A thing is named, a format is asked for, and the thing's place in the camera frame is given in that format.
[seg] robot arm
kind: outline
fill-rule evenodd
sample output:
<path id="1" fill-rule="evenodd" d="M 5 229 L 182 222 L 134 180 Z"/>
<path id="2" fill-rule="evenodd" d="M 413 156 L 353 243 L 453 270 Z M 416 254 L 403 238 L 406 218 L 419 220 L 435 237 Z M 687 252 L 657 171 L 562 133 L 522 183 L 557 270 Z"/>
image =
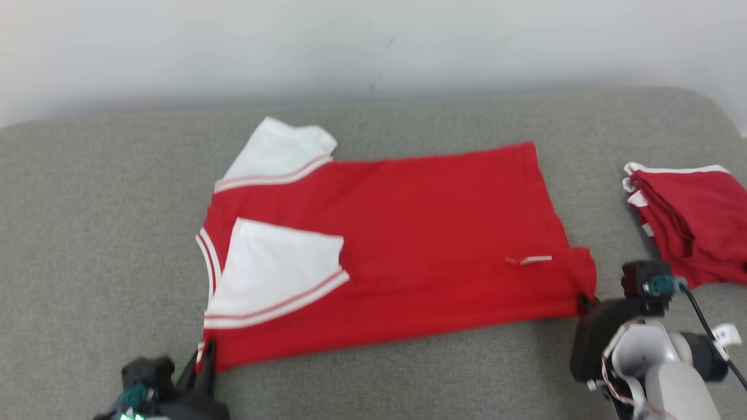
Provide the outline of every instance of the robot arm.
<path id="1" fill-rule="evenodd" d="M 705 382 L 723 380 L 732 366 L 725 346 L 741 344 L 734 325 L 712 332 L 684 282 L 665 262 L 623 267 L 625 299 L 591 304 L 576 329 L 571 373 L 591 390 L 601 387 L 625 420 L 720 419 Z M 672 295 L 690 298 L 707 334 L 668 332 L 646 316 L 663 316 Z"/>

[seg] red and white shirt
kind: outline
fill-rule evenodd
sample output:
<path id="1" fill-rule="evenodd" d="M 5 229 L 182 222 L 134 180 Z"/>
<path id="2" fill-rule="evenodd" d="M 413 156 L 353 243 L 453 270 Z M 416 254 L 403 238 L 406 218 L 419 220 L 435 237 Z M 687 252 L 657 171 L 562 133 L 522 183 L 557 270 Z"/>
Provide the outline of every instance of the red and white shirt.
<path id="1" fill-rule="evenodd" d="M 575 316 L 571 248 L 532 143 L 337 162 L 323 129 L 267 118 L 216 184 L 197 241 L 217 368 Z"/>

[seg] clothing tag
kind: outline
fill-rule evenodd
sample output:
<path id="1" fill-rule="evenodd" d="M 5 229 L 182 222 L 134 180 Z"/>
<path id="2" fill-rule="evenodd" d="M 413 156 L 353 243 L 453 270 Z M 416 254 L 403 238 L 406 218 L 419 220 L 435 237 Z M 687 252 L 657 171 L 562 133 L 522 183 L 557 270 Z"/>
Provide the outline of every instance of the clothing tag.
<path id="1" fill-rule="evenodd" d="M 510 262 L 511 264 L 516 265 L 525 265 L 525 264 L 532 264 L 533 262 L 540 262 L 540 261 L 552 261 L 553 256 L 549 255 L 543 255 L 543 256 L 528 256 L 525 259 L 517 260 L 514 258 L 506 258 L 506 262 Z"/>
<path id="2" fill-rule="evenodd" d="M 641 229 L 643 229 L 643 232 L 646 232 L 646 235 L 649 238 L 653 238 L 654 237 L 654 230 L 651 228 L 650 224 L 648 224 L 648 223 L 642 224 L 641 225 Z"/>

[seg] black cable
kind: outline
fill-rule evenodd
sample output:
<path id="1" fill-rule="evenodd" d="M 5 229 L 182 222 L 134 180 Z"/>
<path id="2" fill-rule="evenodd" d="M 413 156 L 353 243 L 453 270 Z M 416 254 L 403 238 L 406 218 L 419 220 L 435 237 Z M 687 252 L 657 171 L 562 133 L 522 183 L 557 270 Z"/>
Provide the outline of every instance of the black cable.
<path id="1" fill-rule="evenodd" d="M 716 340 L 716 336 L 713 334 L 713 331 L 710 330 L 710 327 L 708 326 L 708 323 L 705 321 L 705 317 L 703 316 L 703 312 L 700 310 L 700 306 L 698 305 L 698 302 L 695 301 L 695 296 L 692 296 L 692 292 L 689 288 L 687 288 L 686 285 L 680 285 L 680 290 L 687 296 L 688 299 L 690 299 L 690 303 L 692 304 L 692 308 L 695 310 L 695 314 L 698 316 L 698 320 L 701 322 L 701 325 L 703 326 L 703 329 L 705 329 L 705 333 L 708 335 L 708 338 L 711 341 L 711 345 L 715 346 L 718 342 Z M 742 372 L 740 372 L 739 369 L 734 365 L 734 362 L 731 361 L 731 358 L 726 361 L 726 364 L 729 365 L 729 368 L 731 368 L 731 371 L 734 372 L 734 376 L 737 377 L 738 380 L 742 383 L 742 386 L 745 387 L 745 390 L 747 390 L 747 380 L 744 376 L 742 376 Z"/>

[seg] gray fabric surface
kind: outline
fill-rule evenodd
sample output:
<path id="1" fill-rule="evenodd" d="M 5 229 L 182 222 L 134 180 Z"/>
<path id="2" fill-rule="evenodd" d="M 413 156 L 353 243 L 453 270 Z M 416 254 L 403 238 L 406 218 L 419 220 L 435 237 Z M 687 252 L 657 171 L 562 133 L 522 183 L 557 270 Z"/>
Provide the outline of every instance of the gray fabric surface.
<path id="1" fill-rule="evenodd" d="M 676 89 L 613 90 L 295 109 L 116 115 L 0 131 L 0 418 L 86 419 L 119 369 L 200 337 L 205 263 L 194 241 L 214 181 L 266 115 L 318 124 L 338 159 L 431 155 L 532 139 L 573 245 L 590 247 L 600 297 L 647 257 L 622 167 L 719 163 L 747 182 L 747 143 L 711 102 Z M 712 324 L 747 332 L 747 288 L 695 293 Z M 670 327 L 700 332 L 686 301 Z M 234 419 L 614 419 L 568 372 L 573 320 L 546 320 L 233 369 Z M 747 348 L 733 357 L 747 372 Z M 744 419 L 733 376 L 710 385 Z"/>

